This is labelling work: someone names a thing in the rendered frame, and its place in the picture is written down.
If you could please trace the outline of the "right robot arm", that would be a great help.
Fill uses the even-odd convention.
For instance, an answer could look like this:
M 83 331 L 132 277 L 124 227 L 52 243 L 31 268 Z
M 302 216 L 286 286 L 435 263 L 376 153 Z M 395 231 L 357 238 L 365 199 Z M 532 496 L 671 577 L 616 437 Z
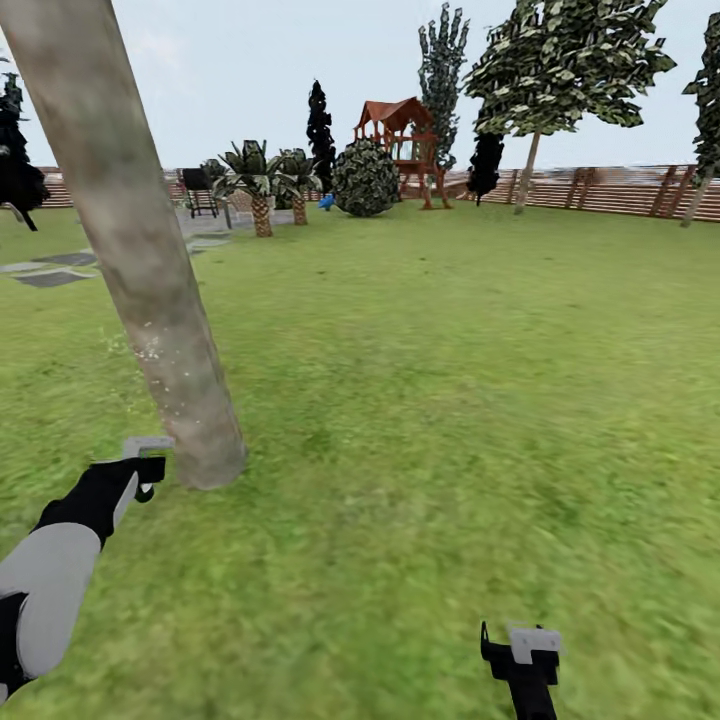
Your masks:
M 548 684 L 557 685 L 555 666 L 564 637 L 555 629 L 512 627 L 510 645 L 489 643 L 486 623 L 482 626 L 482 659 L 491 661 L 493 677 L 509 680 L 518 720 L 557 720 Z

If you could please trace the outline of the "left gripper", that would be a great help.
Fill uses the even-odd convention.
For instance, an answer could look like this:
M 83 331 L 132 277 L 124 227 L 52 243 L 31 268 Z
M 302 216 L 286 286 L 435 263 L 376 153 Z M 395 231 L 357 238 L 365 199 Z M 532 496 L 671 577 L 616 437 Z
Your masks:
M 123 460 L 123 463 L 128 464 L 128 468 L 136 467 L 140 472 L 139 486 L 152 485 L 164 479 L 165 460 L 163 457 L 140 458 L 140 456 L 130 456 Z

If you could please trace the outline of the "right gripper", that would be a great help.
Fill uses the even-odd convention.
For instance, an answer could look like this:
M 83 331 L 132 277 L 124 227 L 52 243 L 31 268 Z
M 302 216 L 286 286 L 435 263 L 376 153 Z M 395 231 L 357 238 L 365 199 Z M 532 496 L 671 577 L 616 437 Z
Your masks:
M 489 643 L 486 623 L 482 626 L 480 648 L 482 648 L 482 659 L 491 661 L 493 677 L 498 680 L 509 680 L 511 697 L 521 687 L 536 687 L 547 695 L 548 684 L 557 685 L 557 673 L 555 666 L 560 665 L 558 651 L 553 654 L 550 651 L 531 651 L 533 664 L 518 664 L 511 651 L 510 645 L 495 645 Z

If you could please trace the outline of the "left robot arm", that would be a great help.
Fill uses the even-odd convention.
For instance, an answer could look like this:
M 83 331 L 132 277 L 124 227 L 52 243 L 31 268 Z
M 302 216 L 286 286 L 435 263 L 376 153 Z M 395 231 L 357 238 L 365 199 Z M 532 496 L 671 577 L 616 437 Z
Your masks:
M 174 445 L 167 435 L 129 437 L 122 460 L 92 463 L 0 562 L 0 705 L 61 661 L 102 544 L 137 488 L 164 479 L 164 458 L 142 452 Z

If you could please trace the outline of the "pesticide atomizer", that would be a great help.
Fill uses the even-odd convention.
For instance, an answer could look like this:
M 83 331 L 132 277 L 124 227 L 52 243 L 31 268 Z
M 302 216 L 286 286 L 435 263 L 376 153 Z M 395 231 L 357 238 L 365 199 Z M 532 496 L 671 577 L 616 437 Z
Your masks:
M 136 491 L 135 500 L 144 503 L 145 501 L 152 498 L 154 495 L 154 490 L 150 488 L 150 486 L 139 486 Z

